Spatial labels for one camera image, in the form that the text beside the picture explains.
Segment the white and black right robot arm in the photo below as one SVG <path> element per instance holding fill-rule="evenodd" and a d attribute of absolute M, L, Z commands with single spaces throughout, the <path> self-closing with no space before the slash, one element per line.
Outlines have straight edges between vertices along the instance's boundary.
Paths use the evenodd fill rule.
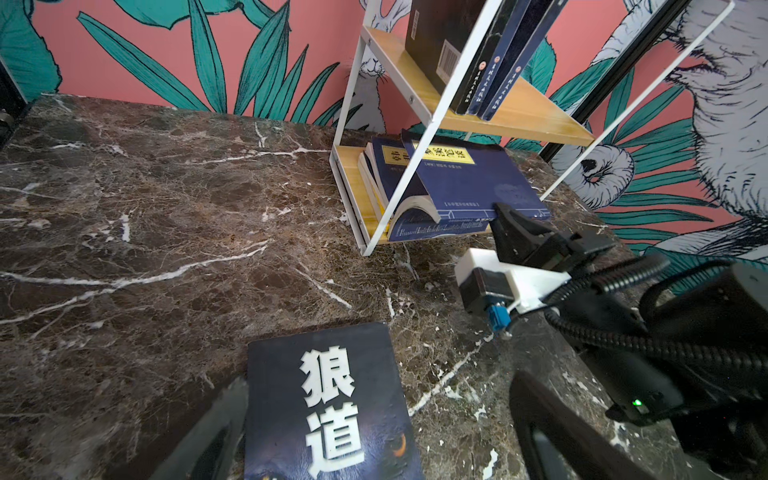
<path fill-rule="evenodd" d="M 611 398 L 607 416 L 669 421 L 683 451 L 726 478 L 767 475 L 767 274 L 711 260 L 669 274 L 662 254 L 591 270 L 612 246 L 564 237 L 498 203 L 491 229 L 508 264 L 564 273 L 541 310 Z"/>

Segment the purple book with old man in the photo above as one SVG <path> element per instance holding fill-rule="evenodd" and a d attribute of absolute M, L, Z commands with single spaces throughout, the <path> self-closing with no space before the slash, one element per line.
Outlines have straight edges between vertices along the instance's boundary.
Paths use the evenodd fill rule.
<path fill-rule="evenodd" d="M 501 3 L 451 103 L 454 113 L 474 115 L 479 111 L 482 101 L 477 91 L 495 74 L 529 4 L 527 0 Z"/>

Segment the dark purple book white strip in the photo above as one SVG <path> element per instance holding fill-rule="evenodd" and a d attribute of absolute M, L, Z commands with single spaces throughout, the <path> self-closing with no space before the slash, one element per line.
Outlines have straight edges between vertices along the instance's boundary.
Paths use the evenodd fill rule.
<path fill-rule="evenodd" d="M 423 478 L 385 324 L 254 341 L 247 381 L 245 478 Z"/>

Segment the white frame wooden bookshelf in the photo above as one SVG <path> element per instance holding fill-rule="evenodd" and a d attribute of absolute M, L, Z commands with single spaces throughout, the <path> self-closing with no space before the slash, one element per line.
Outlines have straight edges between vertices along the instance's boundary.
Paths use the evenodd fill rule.
<path fill-rule="evenodd" d="M 583 147 L 585 153 L 591 153 L 602 142 L 601 137 L 593 136 L 579 121 L 567 115 L 524 80 L 519 80 L 513 86 L 508 96 L 512 104 L 503 106 L 501 111 L 489 121 L 450 112 L 451 98 L 472 56 L 478 49 L 483 31 L 489 27 L 498 5 L 496 1 L 488 1 L 483 6 L 466 48 L 457 59 L 455 72 L 443 93 L 437 93 L 432 87 L 406 52 L 404 41 L 400 37 L 373 28 L 372 20 L 375 12 L 380 8 L 379 2 L 372 1 L 366 7 L 330 156 L 335 181 L 361 255 L 369 256 L 377 246 L 388 243 L 389 240 L 384 233 L 391 224 L 391 217 L 396 208 L 394 203 L 389 204 L 383 211 L 382 217 L 377 219 L 375 217 L 379 211 L 377 206 L 362 207 L 359 204 L 356 196 L 360 192 L 358 186 L 361 176 L 353 169 L 359 150 L 341 143 L 355 91 L 357 74 L 366 50 L 370 50 L 381 61 L 384 68 L 390 71 L 393 83 L 400 94 L 408 100 L 411 110 L 425 126 L 422 144 L 418 146 L 413 160 L 406 166 L 404 177 L 397 184 L 394 194 L 396 200 L 401 199 L 423 158 L 427 143 L 433 139 L 440 128 L 462 131 L 466 135 L 480 133 L 553 144 L 578 145 Z"/>

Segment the black left frame post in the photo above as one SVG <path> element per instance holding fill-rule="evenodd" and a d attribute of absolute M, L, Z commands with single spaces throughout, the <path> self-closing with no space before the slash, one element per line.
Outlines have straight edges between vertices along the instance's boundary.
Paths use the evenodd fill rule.
<path fill-rule="evenodd" d="M 1 147 L 4 147 L 28 110 L 28 103 L 4 61 L 1 61 L 0 67 L 0 88 L 0 141 Z"/>

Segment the dark brown standing book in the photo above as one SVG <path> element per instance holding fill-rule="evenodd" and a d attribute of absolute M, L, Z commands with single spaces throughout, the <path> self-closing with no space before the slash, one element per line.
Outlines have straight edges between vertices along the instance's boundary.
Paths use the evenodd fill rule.
<path fill-rule="evenodd" d="M 413 0 L 405 48 L 438 93 L 455 70 L 484 0 Z"/>

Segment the navy book with yellow label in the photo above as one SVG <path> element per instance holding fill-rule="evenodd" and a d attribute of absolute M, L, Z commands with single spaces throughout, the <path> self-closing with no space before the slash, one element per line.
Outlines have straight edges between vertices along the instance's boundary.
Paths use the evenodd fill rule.
<path fill-rule="evenodd" d="M 550 211 L 507 152 L 497 144 L 477 144 L 436 136 L 427 147 L 405 196 L 433 220 L 492 220 L 504 204 L 537 220 Z"/>

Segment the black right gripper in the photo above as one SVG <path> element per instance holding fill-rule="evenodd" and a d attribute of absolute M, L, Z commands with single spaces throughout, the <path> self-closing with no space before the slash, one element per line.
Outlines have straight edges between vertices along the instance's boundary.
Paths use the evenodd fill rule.
<path fill-rule="evenodd" d="M 495 203 L 493 207 L 496 217 L 490 226 L 496 255 L 502 263 L 575 274 L 617 245 L 605 234 L 555 233 L 504 203 Z"/>

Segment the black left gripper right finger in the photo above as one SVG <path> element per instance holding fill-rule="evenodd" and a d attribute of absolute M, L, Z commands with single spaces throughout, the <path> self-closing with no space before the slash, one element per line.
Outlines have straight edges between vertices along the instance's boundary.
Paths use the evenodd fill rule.
<path fill-rule="evenodd" d="M 649 479 L 528 372 L 515 373 L 509 408 L 531 479 Z"/>

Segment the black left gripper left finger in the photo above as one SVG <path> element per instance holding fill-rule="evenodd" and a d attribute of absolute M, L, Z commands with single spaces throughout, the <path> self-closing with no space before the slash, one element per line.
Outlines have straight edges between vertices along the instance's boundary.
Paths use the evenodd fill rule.
<path fill-rule="evenodd" d="M 227 479 L 244 434 L 248 384 L 236 378 L 213 401 L 150 479 Z"/>

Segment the blue book with yellow label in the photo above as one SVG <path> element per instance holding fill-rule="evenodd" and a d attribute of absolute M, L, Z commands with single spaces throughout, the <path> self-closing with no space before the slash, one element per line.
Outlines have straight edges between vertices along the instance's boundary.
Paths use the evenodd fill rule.
<path fill-rule="evenodd" d="M 410 157 L 400 140 L 385 136 L 374 137 L 367 145 L 366 153 L 372 157 L 373 175 L 377 185 L 391 200 L 398 187 Z M 440 221 L 438 210 L 419 177 L 414 174 L 409 181 L 394 213 L 395 219 L 410 209 L 424 212 L 433 223 Z"/>

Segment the yellow cartoon cover book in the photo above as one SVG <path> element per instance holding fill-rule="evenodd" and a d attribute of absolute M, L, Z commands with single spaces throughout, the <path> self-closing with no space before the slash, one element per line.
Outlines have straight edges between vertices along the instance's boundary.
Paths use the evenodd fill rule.
<path fill-rule="evenodd" d="M 365 191 L 372 205 L 374 214 L 378 220 L 381 220 L 386 207 L 379 197 L 379 189 L 371 173 L 370 162 L 365 152 L 358 157 L 358 170 L 363 180 Z"/>

